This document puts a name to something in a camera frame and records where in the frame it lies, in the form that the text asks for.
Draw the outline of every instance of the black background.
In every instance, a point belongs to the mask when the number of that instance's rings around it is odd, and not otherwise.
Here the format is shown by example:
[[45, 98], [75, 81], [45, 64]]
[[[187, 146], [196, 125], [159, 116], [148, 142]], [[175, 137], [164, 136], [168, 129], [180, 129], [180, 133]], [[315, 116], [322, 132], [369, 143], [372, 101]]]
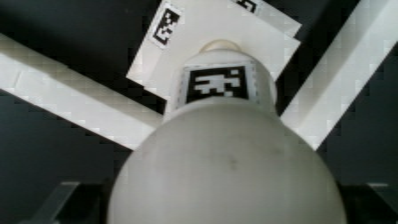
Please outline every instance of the black background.
[[[278, 80], [283, 112], [358, 0], [271, 0], [305, 24]], [[155, 0], [0, 0], [0, 32], [161, 113], [166, 101], [125, 78]], [[319, 153], [338, 181], [398, 184], [398, 48]], [[113, 179], [130, 151], [0, 92], [0, 223], [27, 219], [63, 180]]]

